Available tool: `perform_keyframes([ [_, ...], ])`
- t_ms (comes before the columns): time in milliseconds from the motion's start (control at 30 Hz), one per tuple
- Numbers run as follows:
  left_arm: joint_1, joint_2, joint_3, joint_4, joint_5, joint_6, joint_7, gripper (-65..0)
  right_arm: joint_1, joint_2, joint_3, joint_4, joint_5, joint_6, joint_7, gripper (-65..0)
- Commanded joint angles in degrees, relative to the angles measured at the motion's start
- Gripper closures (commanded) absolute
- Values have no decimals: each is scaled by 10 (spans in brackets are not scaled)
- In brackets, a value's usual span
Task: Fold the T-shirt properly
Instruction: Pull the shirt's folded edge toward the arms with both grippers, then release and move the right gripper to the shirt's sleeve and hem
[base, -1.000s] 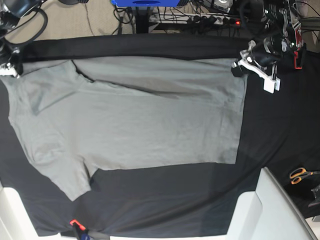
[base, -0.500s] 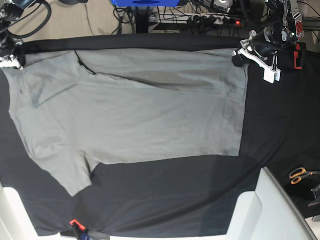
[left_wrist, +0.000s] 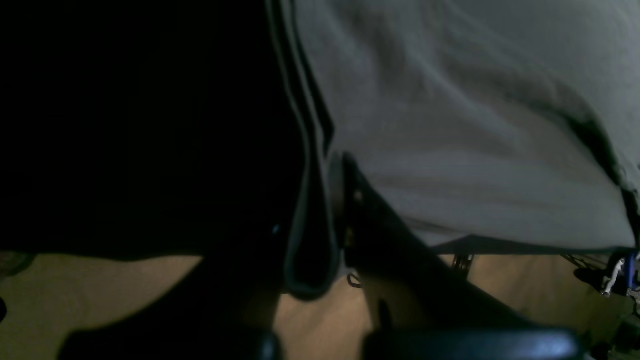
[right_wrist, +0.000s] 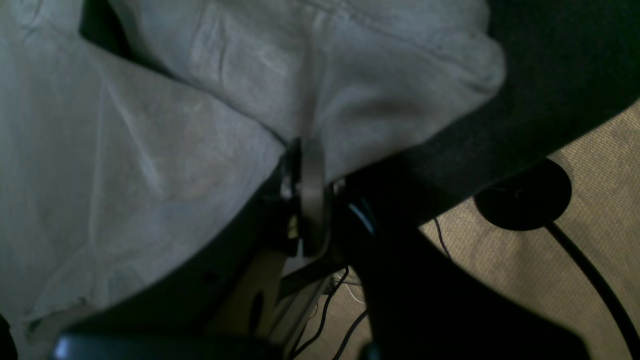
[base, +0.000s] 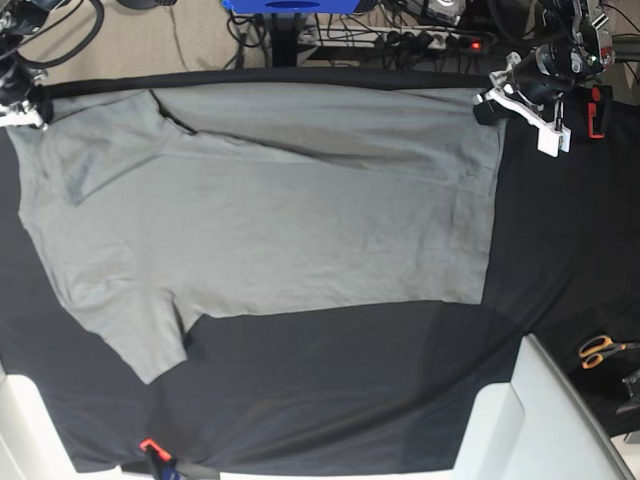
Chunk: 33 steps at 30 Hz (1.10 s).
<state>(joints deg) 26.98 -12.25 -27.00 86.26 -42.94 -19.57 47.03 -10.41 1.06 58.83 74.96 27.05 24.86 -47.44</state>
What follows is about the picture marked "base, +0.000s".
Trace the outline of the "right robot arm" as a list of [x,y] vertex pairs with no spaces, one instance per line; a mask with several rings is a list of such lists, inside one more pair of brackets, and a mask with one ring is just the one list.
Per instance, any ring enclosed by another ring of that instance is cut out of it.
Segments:
[[86,36],[65,54],[46,61],[27,59],[20,49],[64,23],[82,6],[79,1],[56,22],[45,26],[55,10],[69,1],[2,1],[1,2],[1,112],[6,114],[24,103],[35,105],[36,78],[47,69],[60,66],[81,53],[98,35],[105,18],[101,1],[90,1],[94,23]]

